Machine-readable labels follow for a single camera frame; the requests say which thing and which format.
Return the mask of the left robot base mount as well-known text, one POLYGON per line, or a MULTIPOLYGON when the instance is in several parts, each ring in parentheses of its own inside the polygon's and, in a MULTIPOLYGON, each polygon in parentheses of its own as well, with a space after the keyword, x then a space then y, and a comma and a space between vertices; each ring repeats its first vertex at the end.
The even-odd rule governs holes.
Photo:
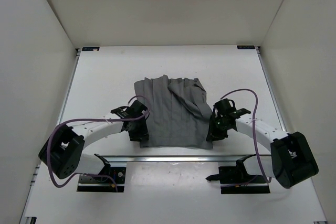
POLYGON ((86 193, 123 193, 127 172, 126 163, 111 163, 107 177, 92 177, 80 175, 77 192, 86 193))

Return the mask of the corner label sticker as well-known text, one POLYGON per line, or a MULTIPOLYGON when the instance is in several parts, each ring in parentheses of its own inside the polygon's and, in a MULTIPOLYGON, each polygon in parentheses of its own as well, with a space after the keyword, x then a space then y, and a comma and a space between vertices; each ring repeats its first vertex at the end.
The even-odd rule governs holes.
POLYGON ((81 51, 99 51, 100 47, 82 47, 81 51))
POLYGON ((238 50, 255 50, 253 45, 237 45, 238 50))

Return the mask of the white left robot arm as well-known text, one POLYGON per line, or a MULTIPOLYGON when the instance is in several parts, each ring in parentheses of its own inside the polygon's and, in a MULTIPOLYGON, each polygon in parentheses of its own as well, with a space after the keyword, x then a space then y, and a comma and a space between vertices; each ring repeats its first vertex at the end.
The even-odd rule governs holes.
POLYGON ((56 179, 69 183, 77 174, 92 177, 98 183, 115 185, 109 162, 99 154, 88 155, 83 150, 122 132, 128 132, 132 141, 147 140, 146 117, 149 113, 150 110, 136 100, 130 106, 120 106, 98 119, 72 119, 57 125, 38 154, 48 168, 53 185, 65 187, 56 179))

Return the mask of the left corner label sticker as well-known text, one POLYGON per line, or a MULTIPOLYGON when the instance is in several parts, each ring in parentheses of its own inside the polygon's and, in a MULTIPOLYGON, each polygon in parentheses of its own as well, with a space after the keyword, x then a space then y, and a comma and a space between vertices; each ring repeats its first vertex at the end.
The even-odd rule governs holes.
POLYGON ((81 51, 99 51, 100 47, 82 47, 81 51))

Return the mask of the grey pleated skirt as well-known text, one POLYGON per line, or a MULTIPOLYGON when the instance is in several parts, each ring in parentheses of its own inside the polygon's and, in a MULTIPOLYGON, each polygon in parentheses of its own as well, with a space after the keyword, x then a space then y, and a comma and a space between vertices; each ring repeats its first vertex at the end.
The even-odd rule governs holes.
POLYGON ((150 109, 149 139, 140 143, 141 148, 213 149, 213 143, 206 140, 212 109, 198 78, 144 78, 134 83, 134 90, 150 109))

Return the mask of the right corner label sticker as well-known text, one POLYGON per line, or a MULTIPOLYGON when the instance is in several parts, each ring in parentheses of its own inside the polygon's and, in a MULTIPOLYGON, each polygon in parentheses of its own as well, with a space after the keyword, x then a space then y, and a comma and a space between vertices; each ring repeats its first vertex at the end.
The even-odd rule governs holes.
POLYGON ((238 50, 255 50, 253 45, 237 45, 238 50))

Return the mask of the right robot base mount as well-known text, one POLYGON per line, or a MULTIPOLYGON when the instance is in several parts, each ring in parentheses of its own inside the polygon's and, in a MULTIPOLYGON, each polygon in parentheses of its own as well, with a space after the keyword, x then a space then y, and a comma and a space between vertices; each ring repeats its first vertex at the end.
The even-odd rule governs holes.
POLYGON ((217 173, 207 176, 209 183, 219 182, 222 195, 269 194, 270 188, 261 175, 249 175, 236 162, 218 162, 217 173))

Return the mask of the aluminium table rail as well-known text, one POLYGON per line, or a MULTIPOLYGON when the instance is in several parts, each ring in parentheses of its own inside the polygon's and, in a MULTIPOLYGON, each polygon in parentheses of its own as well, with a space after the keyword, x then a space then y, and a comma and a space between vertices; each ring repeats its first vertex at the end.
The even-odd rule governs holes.
POLYGON ((181 162, 234 162, 243 158, 243 155, 169 155, 169 156, 103 156, 111 163, 126 162, 165 162, 165 163, 181 163, 181 162))

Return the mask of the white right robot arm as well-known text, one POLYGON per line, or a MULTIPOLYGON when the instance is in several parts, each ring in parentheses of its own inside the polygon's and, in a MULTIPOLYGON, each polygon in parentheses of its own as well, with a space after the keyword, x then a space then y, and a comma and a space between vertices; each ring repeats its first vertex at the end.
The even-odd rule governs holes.
POLYGON ((229 130, 249 136, 254 147, 262 145, 270 156, 261 156, 255 149, 254 154, 238 159, 229 171, 208 176, 208 181, 220 180, 240 186, 256 178, 274 178, 283 188, 289 189, 319 172, 307 139, 300 132, 279 130, 246 109, 229 110, 224 114, 214 110, 207 141, 223 140, 228 137, 229 130))

